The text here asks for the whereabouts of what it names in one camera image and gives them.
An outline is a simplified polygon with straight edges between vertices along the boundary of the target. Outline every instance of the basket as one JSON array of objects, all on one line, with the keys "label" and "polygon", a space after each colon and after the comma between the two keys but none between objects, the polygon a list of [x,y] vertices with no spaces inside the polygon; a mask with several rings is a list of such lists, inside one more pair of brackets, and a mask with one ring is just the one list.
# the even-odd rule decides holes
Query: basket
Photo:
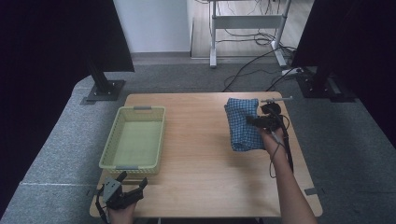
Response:
[{"label": "basket", "polygon": [[156,175],[160,170],[165,107],[120,107],[99,167],[111,175]]}]

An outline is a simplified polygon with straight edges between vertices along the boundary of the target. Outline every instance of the white metal frame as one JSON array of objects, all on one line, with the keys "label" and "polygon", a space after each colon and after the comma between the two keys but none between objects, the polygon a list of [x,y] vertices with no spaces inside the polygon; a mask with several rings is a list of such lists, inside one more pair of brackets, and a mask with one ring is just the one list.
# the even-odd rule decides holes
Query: white metal frame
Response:
[{"label": "white metal frame", "polygon": [[280,38],[285,28],[288,17],[291,0],[287,0],[285,10],[282,14],[277,15],[260,15],[260,16],[218,16],[216,14],[216,4],[219,0],[208,0],[213,4],[212,12],[212,43],[210,47],[210,67],[217,67],[216,56],[216,30],[217,29],[278,29],[276,39],[271,42],[271,47],[275,53],[276,59],[281,67],[286,67],[281,49],[279,48]]}]

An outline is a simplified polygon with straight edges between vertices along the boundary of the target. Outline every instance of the black stand base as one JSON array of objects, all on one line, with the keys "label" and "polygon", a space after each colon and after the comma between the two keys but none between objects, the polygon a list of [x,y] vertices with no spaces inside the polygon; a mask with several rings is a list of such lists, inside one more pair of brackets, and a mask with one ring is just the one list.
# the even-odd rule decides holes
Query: black stand base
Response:
[{"label": "black stand base", "polygon": [[311,78],[297,77],[296,80],[305,98],[327,98],[335,103],[355,102],[356,95],[337,77],[328,77],[321,88],[314,88]]},{"label": "black stand base", "polygon": [[124,83],[124,80],[109,80],[111,88],[108,92],[99,91],[94,85],[88,97],[82,99],[81,105],[94,105],[96,101],[117,101]]}]

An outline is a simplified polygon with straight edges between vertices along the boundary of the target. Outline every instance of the gray carpet floor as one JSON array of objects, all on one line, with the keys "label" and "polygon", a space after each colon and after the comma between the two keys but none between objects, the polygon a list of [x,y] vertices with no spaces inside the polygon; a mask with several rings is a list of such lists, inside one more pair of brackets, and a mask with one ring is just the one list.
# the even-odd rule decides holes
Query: gray carpet floor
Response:
[{"label": "gray carpet floor", "polygon": [[[90,77],[81,80],[0,222],[100,223],[88,213],[92,201],[89,190],[95,189],[100,175],[97,163],[112,121],[100,116],[114,118],[117,108],[133,93],[223,91],[224,80],[236,75],[243,65],[219,63],[217,69],[211,69],[207,63],[147,64],[136,65],[135,73],[106,73],[108,79],[124,79],[126,84],[117,102],[95,105],[80,104],[93,85]],[[257,70],[261,71],[237,78],[230,90],[265,91],[281,71],[276,63],[253,63],[241,74]],[[294,98],[286,107],[323,208],[319,223],[396,223],[396,150],[359,99],[355,103],[306,99],[293,78],[279,82],[273,91]],[[90,117],[94,111],[102,111],[96,115],[99,118]],[[99,130],[90,132],[87,125]],[[73,144],[60,144],[66,141]],[[64,169],[59,165],[66,160],[62,155],[70,153],[78,157],[69,161],[79,173],[76,167]],[[57,164],[50,163],[54,158]],[[82,160],[85,167],[80,167]],[[69,185],[62,185],[59,175]],[[40,193],[32,196],[32,190]],[[53,206],[60,208],[47,213]],[[137,223],[155,221],[140,219]],[[243,218],[164,218],[162,223],[255,222]],[[280,223],[280,219],[268,217],[264,223]]]}]

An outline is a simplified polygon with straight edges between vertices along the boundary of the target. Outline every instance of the folded cloth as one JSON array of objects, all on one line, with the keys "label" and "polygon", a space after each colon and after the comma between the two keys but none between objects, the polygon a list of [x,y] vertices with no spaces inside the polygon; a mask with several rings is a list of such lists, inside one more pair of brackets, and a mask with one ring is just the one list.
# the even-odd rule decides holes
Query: folded cloth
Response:
[{"label": "folded cloth", "polygon": [[257,117],[258,99],[230,98],[224,106],[230,126],[231,147],[234,151],[264,149],[262,137],[256,127],[247,123],[246,116]]}]

